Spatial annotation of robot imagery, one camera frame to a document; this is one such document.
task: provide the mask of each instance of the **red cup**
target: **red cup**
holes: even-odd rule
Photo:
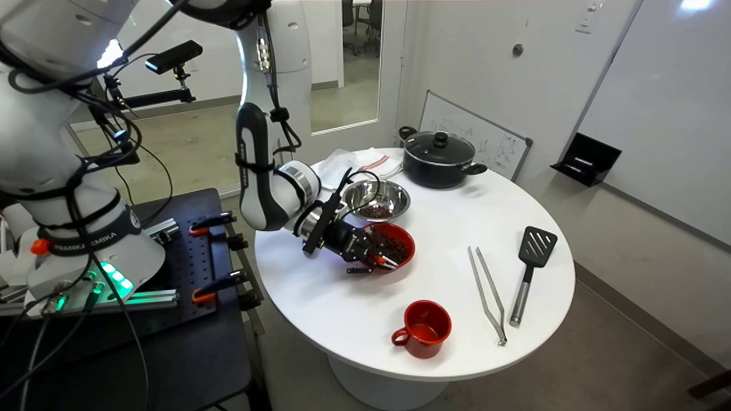
[[[408,236],[408,231],[392,226],[388,223],[374,223],[366,226],[366,233],[371,233],[374,241],[384,243],[386,257],[398,264],[398,267],[408,266],[408,260],[416,253],[416,243]]]
[[[452,332],[452,320],[437,302],[419,300],[404,314],[404,328],[391,336],[396,347],[407,347],[416,358],[432,358]]]

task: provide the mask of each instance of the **round white table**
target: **round white table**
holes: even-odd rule
[[[378,410],[416,410],[434,401],[448,382],[494,374],[541,347],[568,314],[574,257],[555,219],[518,186],[487,172],[454,191],[428,191],[404,175],[412,209],[392,224],[416,241],[416,258],[392,275],[349,275],[331,251],[312,258],[291,231],[255,233],[255,264],[274,307],[327,355],[339,382]],[[518,260],[523,228],[558,236],[532,290],[518,329],[507,325],[526,266]],[[468,248],[479,248],[504,307],[507,345],[489,325],[475,286]],[[487,302],[497,314],[483,276]],[[452,333],[434,358],[413,358],[392,347],[391,333],[404,325],[404,309],[434,300],[448,309]]]

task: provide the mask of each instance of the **black cable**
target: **black cable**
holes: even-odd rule
[[[129,66],[133,66],[134,63],[143,59],[143,57],[150,57],[150,55],[158,55],[158,52],[141,52],[141,55],[134,55],[134,59],[125,63],[123,66],[119,66],[110,79],[117,79],[122,72],[125,72]]]
[[[347,183],[352,183],[352,179],[359,177],[359,175],[372,177],[372,180],[374,180],[374,192],[372,192],[372,197],[371,197],[367,201],[360,201],[359,209],[347,211],[339,223],[343,223],[343,219],[344,219],[347,215],[352,215],[352,213],[363,211],[371,201],[379,199],[379,194],[382,194],[384,183],[382,183],[382,179],[379,179],[374,172],[371,172],[371,170],[357,170],[357,172],[347,170],[347,172],[343,175],[341,191],[343,191]]]
[[[271,38],[271,30],[269,30],[269,18],[264,14],[260,16],[260,26],[264,27],[267,46],[269,46],[269,76],[267,76],[267,80],[269,80],[269,84],[267,84],[269,98],[271,98],[274,112],[284,114],[286,110],[280,107],[280,100],[278,100],[274,38]],[[287,146],[277,148],[274,156],[284,153],[284,152],[295,153],[298,148],[301,148],[301,139],[295,132],[295,129],[287,124],[287,120],[274,120],[274,121],[280,124],[280,132],[287,139]]]
[[[117,293],[117,289],[114,289],[114,283],[111,283],[111,280],[110,280],[110,275],[102,269],[100,260],[99,260],[95,253],[92,251],[90,231],[87,231],[87,226],[84,226],[84,218],[83,218],[83,213],[79,213],[79,207],[77,207],[74,192],[67,194],[67,209],[68,209],[70,223],[76,224],[76,228],[77,228],[84,248],[90,249],[90,260],[92,260],[92,264],[95,266],[95,269],[102,275],[106,283],[110,286],[110,290],[111,290],[111,296],[114,296],[114,300],[117,300],[117,304],[119,304],[125,322],[129,322],[129,329],[130,329],[133,340],[134,340],[134,345],[137,345],[137,357],[140,357],[141,378],[143,378],[143,410],[149,410],[149,407],[150,407],[150,373],[149,373],[149,363],[147,363],[147,357],[143,357],[143,347],[141,347],[137,328],[134,328],[134,322],[133,322],[133,317],[130,317],[129,304],[122,300],[122,296]]]
[[[92,162],[92,164],[95,164],[93,170],[90,170],[90,172],[100,172],[100,170],[110,170],[110,167],[119,167],[119,164],[125,164],[125,160],[129,159],[133,159],[140,148],[141,148],[141,130],[137,129],[137,124],[134,121],[130,121],[123,112],[111,112],[111,116],[117,116],[117,120],[122,120],[123,124],[125,124],[125,132],[129,132],[129,141],[130,141],[130,146],[123,152],[122,146],[114,146],[114,148],[110,148],[110,152],[106,152],[106,153],[100,153],[100,156],[87,156],[87,159],[83,159],[84,162]]]
[[[46,95],[46,92],[52,92],[52,90],[65,90],[65,88],[79,88],[79,82],[90,82],[93,80],[95,76],[102,76],[102,74],[110,74],[111,70],[117,66],[125,66],[130,55],[134,55],[150,38],[155,38],[178,12],[181,7],[188,6],[188,0],[178,0],[173,7],[169,7],[158,22],[153,27],[149,27],[133,46],[129,46],[123,51],[123,55],[111,63],[110,66],[102,66],[102,70],[92,70],[92,72],[84,72],[84,74],[77,74],[77,76],[70,76],[70,79],[65,79],[65,80],[54,80],[54,82],[46,82],[42,88],[21,88],[18,84],[18,76],[26,74],[29,79],[37,79],[42,80],[43,76],[37,76],[37,74],[29,74],[27,66],[23,72],[13,70],[10,74],[10,84],[21,92],[21,95]]]
[[[46,297],[42,297],[42,300],[29,302],[29,304],[13,317],[13,322],[10,325],[10,329],[5,332],[5,336],[3,336],[3,340],[0,340],[0,352],[3,352],[3,347],[6,345],[6,340],[12,339],[12,333],[13,333],[13,329],[18,328],[18,322],[21,322],[37,304],[42,304],[42,302],[46,302],[46,300],[54,300],[54,297],[65,296],[67,290],[76,289],[76,286],[87,276],[90,267],[92,267],[92,260],[87,260],[83,275],[77,275],[68,286],[54,290],[52,296],[46,296]]]
[[[169,175],[166,164],[147,146],[141,146],[141,152],[147,152],[165,172],[166,179],[166,199],[162,201],[162,207],[147,219],[147,224],[150,224],[153,219],[161,218],[161,213],[173,201],[177,197],[177,186],[173,186],[173,177]]]
[[[123,191],[129,192],[129,201],[130,201],[133,207],[137,207],[129,179],[123,179],[123,175],[119,172],[119,167],[114,167],[114,175],[119,177]]]
[[[43,317],[43,325],[42,325],[42,332],[39,332],[39,336],[37,336],[37,342],[31,345],[31,355],[29,355],[29,362],[27,362],[27,373],[37,366],[37,357],[39,357],[39,352],[42,352],[49,322],[51,322],[51,316]],[[27,390],[29,390],[29,380],[23,384],[23,390],[21,390],[21,411],[26,411]]]
[[[76,336],[76,332],[83,328],[83,322],[87,320],[87,314],[83,314],[74,329],[65,336],[65,340],[59,340],[29,373],[26,373],[21,380],[15,380],[13,384],[10,384],[3,394],[0,394],[0,402],[12,395],[21,384],[26,384],[27,380],[31,380],[49,362],[52,362],[67,345],[68,340]]]

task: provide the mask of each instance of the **utensil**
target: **utensil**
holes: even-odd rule
[[[392,226],[388,223],[372,223],[363,231],[371,243],[367,257],[363,260],[367,269],[396,273],[408,266],[408,260],[416,253],[416,243],[402,226]]]
[[[402,218],[412,207],[408,192],[391,180],[352,183],[343,192],[343,201],[349,211],[354,211],[357,218],[363,219],[396,219]]]
[[[432,358],[452,332],[451,314],[429,300],[407,307],[404,328],[392,332],[391,342],[416,358]]]
[[[479,290],[483,310],[484,310],[487,320],[494,325],[494,329],[495,329],[495,333],[497,333],[497,339],[500,339],[500,347],[502,347],[502,345],[507,345],[507,336],[504,336],[504,309],[502,309],[502,300],[500,300],[500,296],[497,296],[495,281],[494,281],[494,276],[492,276],[489,269],[487,269],[487,264],[484,264],[484,257],[483,257],[479,248],[475,248],[477,258],[479,258],[479,266],[483,266],[483,273],[484,273],[487,283],[489,283],[489,289],[492,289],[492,293],[494,293],[494,300],[495,300],[495,304],[497,304],[500,320],[495,320],[495,316],[489,310],[489,304],[487,304],[487,300],[484,300],[484,289],[483,289],[483,281],[479,281],[479,275],[477,275],[477,266],[475,266],[472,249],[465,248],[465,251],[471,253],[471,266],[472,266],[475,283],[477,283],[477,290]]]
[[[475,146],[457,135],[402,126],[399,138],[407,141],[404,175],[419,186],[457,187],[465,177],[487,172],[487,164],[475,164]]]
[[[532,269],[543,267],[549,264],[555,243],[558,243],[555,233],[549,233],[549,231],[541,231],[535,226],[526,228],[523,243],[521,243],[521,253],[518,253],[518,258],[526,264],[526,275],[521,281],[516,304],[510,316],[511,328],[518,328],[523,320],[523,310],[526,310],[526,302],[527,302],[527,293],[529,293],[529,281],[532,281]]]

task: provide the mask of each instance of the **black pot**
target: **black pot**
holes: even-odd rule
[[[475,164],[475,146],[457,135],[402,126],[399,138],[407,141],[404,175],[419,186],[457,187],[465,177],[487,172],[487,164]]]

